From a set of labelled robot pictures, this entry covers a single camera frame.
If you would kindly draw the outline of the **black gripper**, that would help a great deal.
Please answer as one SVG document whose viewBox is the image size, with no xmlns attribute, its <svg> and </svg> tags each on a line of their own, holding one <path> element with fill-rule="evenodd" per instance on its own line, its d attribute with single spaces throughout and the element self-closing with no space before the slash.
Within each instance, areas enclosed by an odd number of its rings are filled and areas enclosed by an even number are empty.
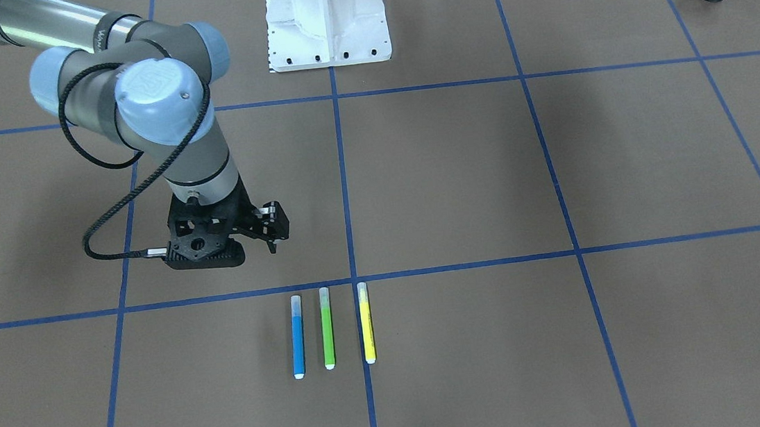
<svg viewBox="0 0 760 427">
<path fill-rule="evenodd" d="M 276 254 L 278 245 L 289 238 L 289 219 L 279 201 L 255 207 L 245 185 L 236 185 L 227 197 L 212 206 L 215 235 L 242 235 L 265 243 L 269 253 Z"/>
</svg>

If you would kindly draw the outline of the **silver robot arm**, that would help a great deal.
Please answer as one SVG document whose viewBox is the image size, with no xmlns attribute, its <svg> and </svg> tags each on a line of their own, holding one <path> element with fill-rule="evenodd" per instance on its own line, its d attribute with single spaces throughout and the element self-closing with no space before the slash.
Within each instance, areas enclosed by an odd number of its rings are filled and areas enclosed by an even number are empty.
<svg viewBox="0 0 760 427">
<path fill-rule="evenodd" d="M 254 206 L 222 133 L 210 85 L 229 68 L 223 35 L 205 22 L 166 25 L 66 0 L 0 0 L 0 46 L 38 49 L 29 70 L 37 105 L 77 154 L 104 169 L 156 168 L 83 233 L 95 260 L 162 260 L 175 270 L 237 267 L 238 237 L 275 253 L 289 238 L 276 201 Z M 169 240 L 101 253 L 92 238 L 155 181 L 173 193 Z"/>
</svg>

